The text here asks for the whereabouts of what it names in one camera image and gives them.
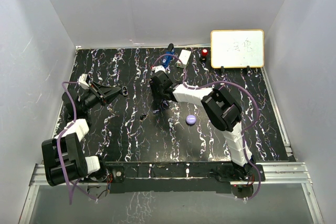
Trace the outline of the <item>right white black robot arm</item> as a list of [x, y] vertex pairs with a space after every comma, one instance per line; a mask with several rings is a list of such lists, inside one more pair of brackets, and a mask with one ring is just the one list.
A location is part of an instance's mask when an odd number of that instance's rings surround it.
[[222, 132], [230, 151], [234, 177], [247, 180], [253, 174], [250, 165], [253, 155], [244, 140], [242, 108], [223, 85], [216, 83], [206, 87], [174, 83], [160, 70], [150, 79], [153, 97], [180, 103], [202, 106], [212, 125]]

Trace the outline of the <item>red emergency button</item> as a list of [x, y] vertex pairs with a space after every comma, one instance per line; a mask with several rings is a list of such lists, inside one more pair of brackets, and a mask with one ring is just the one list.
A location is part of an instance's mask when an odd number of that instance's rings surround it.
[[200, 56], [200, 61], [201, 62], [206, 62], [207, 56], [208, 56], [208, 50], [206, 48], [202, 49], [201, 56]]

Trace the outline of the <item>black earbud charging case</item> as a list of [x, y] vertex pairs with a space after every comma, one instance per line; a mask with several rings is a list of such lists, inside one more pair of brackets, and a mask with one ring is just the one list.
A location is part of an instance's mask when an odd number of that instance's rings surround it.
[[124, 97], [127, 97], [128, 96], [128, 88], [126, 86], [123, 86], [122, 87], [122, 95]]

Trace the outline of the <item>purple earbud charging case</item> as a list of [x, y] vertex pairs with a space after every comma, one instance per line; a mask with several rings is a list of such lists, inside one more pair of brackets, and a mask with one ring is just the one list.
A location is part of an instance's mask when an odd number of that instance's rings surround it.
[[188, 116], [186, 117], [186, 123], [187, 123], [188, 125], [194, 125], [194, 124], [196, 123], [196, 116], [195, 116], [195, 115], [192, 115], [192, 114], [188, 115]]

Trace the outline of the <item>white board yellow frame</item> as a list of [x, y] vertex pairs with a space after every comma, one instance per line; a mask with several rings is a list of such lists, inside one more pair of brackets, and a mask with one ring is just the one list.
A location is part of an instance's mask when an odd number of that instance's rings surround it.
[[262, 29], [211, 32], [212, 68], [262, 68], [264, 64], [265, 34]]

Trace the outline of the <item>blue stapler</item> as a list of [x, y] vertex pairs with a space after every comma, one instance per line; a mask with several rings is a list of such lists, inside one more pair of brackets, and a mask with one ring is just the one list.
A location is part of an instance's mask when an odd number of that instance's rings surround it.
[[174, 54], [175, 54], [174, 44], [170, 43], [165, 51], [164, 57], [162, 58], [162, 66], [165, 69], [169, 66]]

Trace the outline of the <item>black front base bar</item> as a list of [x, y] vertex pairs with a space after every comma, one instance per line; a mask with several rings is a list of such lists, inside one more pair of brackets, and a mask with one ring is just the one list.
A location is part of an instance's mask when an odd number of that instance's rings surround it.
[[251, 187], [265, 181], [261, 165], [241, 167], [230, 161], [219, 162], [107, 162], [110, 193], [201, 192], [230, 194], [252, 192]]

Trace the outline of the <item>aluminium frame rail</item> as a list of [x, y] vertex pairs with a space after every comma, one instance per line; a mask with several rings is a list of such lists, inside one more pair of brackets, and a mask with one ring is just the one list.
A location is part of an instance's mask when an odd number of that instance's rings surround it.
[[[263, 184], [312, 184], [305, 162], [260, 162], [257, 165], [263, 168]], [[44, 165], [35, 165], [29, 185], [48, 185]]]

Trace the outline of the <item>white small box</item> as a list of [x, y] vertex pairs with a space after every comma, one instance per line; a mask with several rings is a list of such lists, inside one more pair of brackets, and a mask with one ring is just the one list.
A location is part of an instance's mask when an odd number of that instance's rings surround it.
[[182, 49], [179, 55], [179, 61], [176, 62], [178, 68], [186, 68], [191, 56], [191, 51]]

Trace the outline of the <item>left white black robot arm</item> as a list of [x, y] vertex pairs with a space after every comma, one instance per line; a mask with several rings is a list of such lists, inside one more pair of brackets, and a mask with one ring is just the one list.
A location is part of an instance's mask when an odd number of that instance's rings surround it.
[[89, 133], [89, 110], [96, 105], [106, 106], [119, 95], [128, 96], [125, 86], [104, 86], [94, 81], [77, 82], [83, 95], [65, 89], [62, 101], [66, 107], [66, 126], [54, 138], [41, 144], [47, 182], [56, 186], [91, 175], [96, 181], [108, 177], [108, 168], [97, 155], [85, 156], [80, 142]]

